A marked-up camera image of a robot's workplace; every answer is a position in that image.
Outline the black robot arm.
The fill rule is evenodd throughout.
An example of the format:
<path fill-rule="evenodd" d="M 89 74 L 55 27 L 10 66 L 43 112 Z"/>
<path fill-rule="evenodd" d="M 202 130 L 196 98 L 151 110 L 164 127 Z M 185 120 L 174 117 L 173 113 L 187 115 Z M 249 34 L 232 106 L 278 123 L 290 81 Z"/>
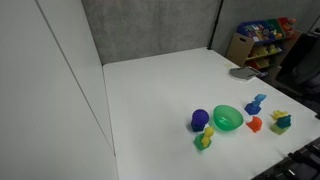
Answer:
<path fill-rule="evenodd" d="M 252 180 L 320 180 L 320 138 L 289 153 Z"/>

